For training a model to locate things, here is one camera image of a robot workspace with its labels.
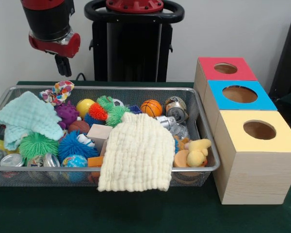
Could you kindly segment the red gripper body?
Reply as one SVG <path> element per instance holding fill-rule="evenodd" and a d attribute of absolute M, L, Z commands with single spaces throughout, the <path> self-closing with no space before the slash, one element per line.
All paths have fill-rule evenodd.
<path fill-rule="evenodd" d="M 64 38 L 55 41 L 42 41 L 37 39 L 32 31 L 29 32 L 30 45 L 40 51 L 59 55 L 62 57 L 73 58 L 81 45 L 81 37 L 78 33 L 70 31 Z"/>

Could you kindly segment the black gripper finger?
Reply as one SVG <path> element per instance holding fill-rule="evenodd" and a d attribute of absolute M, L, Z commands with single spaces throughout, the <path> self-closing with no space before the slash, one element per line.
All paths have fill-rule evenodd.
<path fill-rule="evenodd" d="M 69 59 L 67 57 L 63 57 L 62 62 L 63 62 L 63 74 L 66 77 L 70 77 L 72 75 L 72 73 L 71 73 Z"/>
<path fill-rule="evenodd" d="M 63 76 L 62 58 L 58 54 L 55 55 L 55 62 L 60 75 Z"/>

